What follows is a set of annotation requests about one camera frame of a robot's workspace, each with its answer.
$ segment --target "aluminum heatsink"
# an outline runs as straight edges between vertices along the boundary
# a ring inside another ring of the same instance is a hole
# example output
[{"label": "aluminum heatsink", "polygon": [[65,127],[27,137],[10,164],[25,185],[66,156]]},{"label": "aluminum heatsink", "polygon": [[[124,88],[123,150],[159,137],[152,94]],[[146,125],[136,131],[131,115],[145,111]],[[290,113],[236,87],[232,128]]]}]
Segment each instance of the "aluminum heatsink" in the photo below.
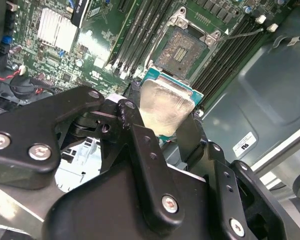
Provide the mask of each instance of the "aluminum heatsink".
[{"label": "aluminum heatsink", "polygon": [[42,10],[37,39],[69,53],[77,30],[68,18],[46,7]]}]

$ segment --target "label sticker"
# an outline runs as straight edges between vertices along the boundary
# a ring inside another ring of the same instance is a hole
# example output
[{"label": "label sticker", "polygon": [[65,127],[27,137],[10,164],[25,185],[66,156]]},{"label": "label sticker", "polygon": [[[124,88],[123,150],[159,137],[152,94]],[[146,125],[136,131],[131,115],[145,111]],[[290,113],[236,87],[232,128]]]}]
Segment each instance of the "label sticker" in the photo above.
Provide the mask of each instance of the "label sticker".
[{"label": "label sticker", "polygon": [[242,155],[248,148],[250,148],[257,141],[252,132],[244,136],[232,149],[236,157]]}]

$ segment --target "motherboard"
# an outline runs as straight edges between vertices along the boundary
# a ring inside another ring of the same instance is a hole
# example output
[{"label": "motherboard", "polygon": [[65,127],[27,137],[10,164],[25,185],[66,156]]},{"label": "motherboard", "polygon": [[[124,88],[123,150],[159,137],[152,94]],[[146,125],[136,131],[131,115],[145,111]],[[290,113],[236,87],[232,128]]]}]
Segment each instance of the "motherboard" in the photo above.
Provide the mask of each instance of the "motherboard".
[{"label": "motherboard", "polygon": [[213,99],[290,13],[284,0],[14,0],[8,67],[122,94],[155,69]]}]

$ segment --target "black ram slot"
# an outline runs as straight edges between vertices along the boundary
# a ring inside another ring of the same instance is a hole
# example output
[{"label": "black ram slot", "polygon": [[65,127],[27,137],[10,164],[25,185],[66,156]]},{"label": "black ram slot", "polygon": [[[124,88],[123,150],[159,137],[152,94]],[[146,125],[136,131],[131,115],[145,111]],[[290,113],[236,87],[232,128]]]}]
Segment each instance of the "black ram slot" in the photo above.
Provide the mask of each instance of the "black ram slot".
[{"label": "black ram slot", "polygon": [[115,61],[119,60],[119,62],[122,63],[122,59],[124,58],[124,56],[127,54],[127,51],[129,50],[132,41],[134,39],[134,37],[136,36],[136,33],[148,11],[148,6],[152,3],[152,1],[148,1],[148,0],[144,0],[141,3],[141,6],[133,20],[133,23],[131,24],[131,27],[129,28],[129,31],[127,32],[127,34],[125,35],[125,39],[120,47],[120,50],[118,52],[118,54],[115,57]]},{"label": "black ram slot", "polygon": [[[244,33],[251,32],[252,29],[253,27],[248,22],[247,25],[245,25],[245,27],[243,28],[243,32]],[[222,51],[222,55],[220,56],[219,60],[216,61],[216,64],[212,67],[212,69],[209,70],[209,72],[207,72],[201,78],[201,82],[196,87],[198,91],[200,92],[203,91],[203,88],[205,86],[210,85],[212,82],[216,80],[216,75],[223,70],[223,66],[227,64],[229,59],[231,59],[231,57],[236,54],[236,51],[242,50],[242,48],[240,49],[240,47],[243,43],[245,44],[245,40],[246,40],[245,37],[232,39],[227,49]]]},{"label": "black ram slot", "polygon": [[163,4],[160,6],[160,9],[159,9],[157,15],[155,16],[154,20],[152,21],[151,26],[147,29],[146,35],[140,44],[142,46],[142,48],[138,50],[137,54],[135,55],[136,57],[133,59],[133,61],[130,64],[130,67],[131,67],[130,75],[133,75],[135,73],[138,65],[140,64],[140,61],[145,57],[147,47],[148,47],[149,43],[151,42],[151,40],[153,39],[155,33],[158,31],[158,29],[160,27],[160,23],[162,23],[162,21],[164,20],[164,17],[166,15],[169,7],[171,6],[172,2],[173,2],[173,0],[165,0],[165,1],[163,1]]},{"label": "black ram slot", "polygon": [[[249,33],[255,31],[258,27],[254,22],[245,20],[233,35]],[[221,47],[211,63],[202,72],[200,78],[192,86],[204,94],[200,103],[202,107],[237,70],[240,63],[265,34],[267,33],[262,32],[256,35],[230,39]]]},{"label": "black ram slot", "polygon": [[204,106],[218,91],[218,89],[225,83],[225,81],[231,76],[231,74],[236,70],[236,68],[240,65],[241,61],[246,57],[246,55],[253,49],[254,45],[258,43],[263,37],[262,33],[259,33],[257,36],[253,38],[251,44],[249,44],[249,48],[247,48],[238,58],[238,61],[232,66],[232,68],[223,75],[219,81],[216,81],[216,84],[211,86],[209,89],[206,89],[206,95],[204,99],[200,103],[201,106]]},{"label": "black ram slot", "polygon": [[122,13],[124,13],[127,10],[127,7],[129,6],[130,0],[121,0],[118,6],[118,10]]},{"label": "black ram slot", "polygon": [[138,49],[144,47],[144,46],[140,46],[140,44],[142,42],[142,39],[147,34],[148,26],[154,20],[155,14],[159,10],[159,7],[161,6],[160,3],[161,3],[161,0],[155,0],[154,4],[152,4],[149,7],[149,9],[148,9],[148,11],[146,13],[145,18],[142,21],[141,27],[139,28],[139,30],[137,32],[137,35],[133,39],[132,45],[131,45],[131,47],[129,49],[129,52],[127,53],[127,55],[125,56],[125,58],[123,60],[123,64],[125,65],[124,69],[126,71],[130,67],[132,60],[134,59],[136,53],[138,52]]},{"label": "black ram slot", "polygon": [[[241,22],[239,23],[239,25],[234,30],[232,36],[243,33],[243,31],[245,30],[245,28],[249,24],[248,21],[247,21],[247,18],[248,17],[244,17],[241,20]],[[231,40],[226,41],[223,44],[223,46],[221,47],[221,49],[216,53],[216,55],[213,57],[213,59],[211,60],[211,62],[208,64],[208,66],[201,73],[199,79],[196,80],[193,83],[193,85],[192,85],[193,89],[197,89],[199,87],[199,85],[201,85],[201,83],[204,82],[204,80],[206,79],[206,76],[215,68],[215,66],[219,63],[219,61],[223,60],[222,56],[227,53],[227,51],[231,48],[231,46],[235,43],[235,41],[236,41],[236,39],[231,39]]]}]

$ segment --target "red wire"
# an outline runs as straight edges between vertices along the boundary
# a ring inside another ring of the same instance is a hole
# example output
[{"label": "red wire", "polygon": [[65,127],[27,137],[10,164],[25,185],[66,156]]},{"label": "red wire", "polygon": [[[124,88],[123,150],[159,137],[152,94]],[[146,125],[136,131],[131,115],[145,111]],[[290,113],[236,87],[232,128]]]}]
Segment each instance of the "red wire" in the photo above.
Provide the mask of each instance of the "red wire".
[{"label": "red wire", "polygon": [[20,73],[20,70],[18,70],[18,71],[15,71],[12,75],[8,75],[8,76],[6,76],[5,78],[3,78],[3,77],[0,77],[0,81],[5,81],[5,80],[7,80],[7,79],[12,79],[12,78],[14,78],[17,74],[19,74]]},{"label": "red wire", "polygon": [[[5,81],[5,80],[7,80],[7,79],[12,79],[12,78],[14,78],[17,74],[19,74],[20,73],[20,70],[18,70],[18,71],[15,71],[12,75],[8,75],[8,76],[6,76],[5,78],[3,78],[3,77],[0,77],[0,81]],[[37,88],[36,90],[35,90],[35,94],[40,94],[40,93],[42,93],[43,92],[43,89],[42,88]]]}]

